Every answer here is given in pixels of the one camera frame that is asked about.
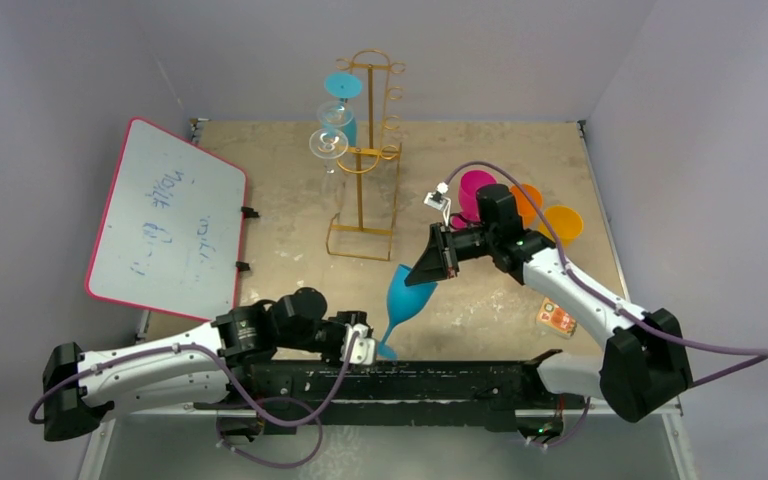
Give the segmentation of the magenta plastic wine glass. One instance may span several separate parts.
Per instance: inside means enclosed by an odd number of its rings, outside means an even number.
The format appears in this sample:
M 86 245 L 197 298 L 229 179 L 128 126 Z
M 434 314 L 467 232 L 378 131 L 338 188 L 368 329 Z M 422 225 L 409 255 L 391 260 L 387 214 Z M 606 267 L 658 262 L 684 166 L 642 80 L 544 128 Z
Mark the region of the magenta plastic wine glass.
M 496 178 L 483 170 L 469 170 L 463 174 L 458 190 L 460 211 L 451 218 L 451 226 L 454 230 L 463 229 L 471 223 L 480 221 L 477 192 L 484 186 L 496 183 Z

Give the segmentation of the orange plastic wine glass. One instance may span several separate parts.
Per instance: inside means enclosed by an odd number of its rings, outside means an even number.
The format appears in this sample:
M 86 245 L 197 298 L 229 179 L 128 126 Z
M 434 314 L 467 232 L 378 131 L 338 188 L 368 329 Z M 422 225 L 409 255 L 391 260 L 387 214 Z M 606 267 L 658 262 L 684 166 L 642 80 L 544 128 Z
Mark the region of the orange plastic wine glass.
M 541 192 L 530 184 L 520 184 L 519 186 L 511 185 L 509 191 L 515 198 L 517 212 L 522 219 L 523 227 L 530 228 L 538 218 L 537 212 L 541 211 L 543 208 L 543 197 Z M 523 191 L 525 191 L 534 201 L 534 204 L 531 204 L 528 201 L 523 194 Z

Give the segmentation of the yellow plastic wine glass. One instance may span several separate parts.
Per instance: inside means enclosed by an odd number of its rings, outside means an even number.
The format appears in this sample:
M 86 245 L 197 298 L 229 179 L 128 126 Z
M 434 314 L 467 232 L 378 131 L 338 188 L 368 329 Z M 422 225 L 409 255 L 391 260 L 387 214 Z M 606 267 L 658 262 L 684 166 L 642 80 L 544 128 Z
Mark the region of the yellow plastic wine glass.
M 543 211 L 543 215 L 564 248 L 567 248 L 583 232 L 583 219 L 576 210 L 570 207 L 550 206 Z

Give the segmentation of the clear wine glass front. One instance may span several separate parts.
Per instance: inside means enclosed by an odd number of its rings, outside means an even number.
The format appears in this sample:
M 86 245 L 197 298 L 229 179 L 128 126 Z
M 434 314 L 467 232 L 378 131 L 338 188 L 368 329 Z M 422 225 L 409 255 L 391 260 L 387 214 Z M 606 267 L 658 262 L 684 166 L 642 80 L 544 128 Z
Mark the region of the clear wine glass front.
M 346 174 L 338 161 L 348 147 L 347 136 L 333 127 L 320 128 L 309 139 L 311 152 L 323 162 L 320 198 L 324 208 L 331 214 L 339 213 L 343 206 Z

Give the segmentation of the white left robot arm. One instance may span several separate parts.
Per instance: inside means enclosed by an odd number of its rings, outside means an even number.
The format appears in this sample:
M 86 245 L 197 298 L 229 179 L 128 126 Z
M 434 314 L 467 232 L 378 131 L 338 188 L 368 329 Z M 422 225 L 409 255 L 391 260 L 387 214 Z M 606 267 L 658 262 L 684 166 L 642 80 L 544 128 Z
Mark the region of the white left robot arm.
M 370 366 L 377 342 L 363 311 L 326 315 L 319 291 L 303 287 L 277 301 L 235 307 L 212 322 L 171 337 L 106 351 L 74 342 L 51 352 L 43 394 L 28 419 L 48 442 L 74 439 L 128 413 L 188 401 L 253 405 L 258 382 L 246 368 L 280 348 L 317 353 L 338 366 Z

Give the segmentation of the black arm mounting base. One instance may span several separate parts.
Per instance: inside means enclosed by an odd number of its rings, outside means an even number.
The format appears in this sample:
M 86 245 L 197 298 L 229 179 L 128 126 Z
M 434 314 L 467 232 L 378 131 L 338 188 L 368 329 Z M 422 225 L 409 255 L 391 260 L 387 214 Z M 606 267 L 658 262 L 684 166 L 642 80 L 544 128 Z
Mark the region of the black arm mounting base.
M 244 414 L 241 426 L 221 422 L 220 430 L 248 437 L 293 434 L 319 409 L 317 421 L 325 426 L 480 427 L 552 440 L 564 431 L 564 414 L 581 410 L 585 399 L 546 390 L 537 366 L 536 360 L 385 361 L 340 378 L 338 367 L 316 360 L 272 360 L 233 372 L 283 425 L 254 411 L 234 385 L 224 399 L 196 407 Z

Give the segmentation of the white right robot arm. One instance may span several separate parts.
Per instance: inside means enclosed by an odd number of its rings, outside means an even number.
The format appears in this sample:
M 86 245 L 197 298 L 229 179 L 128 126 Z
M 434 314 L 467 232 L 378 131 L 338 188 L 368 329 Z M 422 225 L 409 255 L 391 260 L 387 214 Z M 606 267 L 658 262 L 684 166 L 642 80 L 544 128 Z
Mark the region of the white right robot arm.
M 602 399 L 620 418 L 637 422 L 692 386 L 673 314 L 627 302 L 563 259 L 554 241 L 524 228 L 507 187 L 484 186 L 476 198 L 479 223 L 458 231 L 431 225 L 426 250 L 402 283 L 413 287 L 454 278 L 460 263 L 488 256 L 498 270 L 570 314 L 602 356 L 545 356 L 521 381 L 529 404 L 544 407 L 559 394 L 573 394 Z

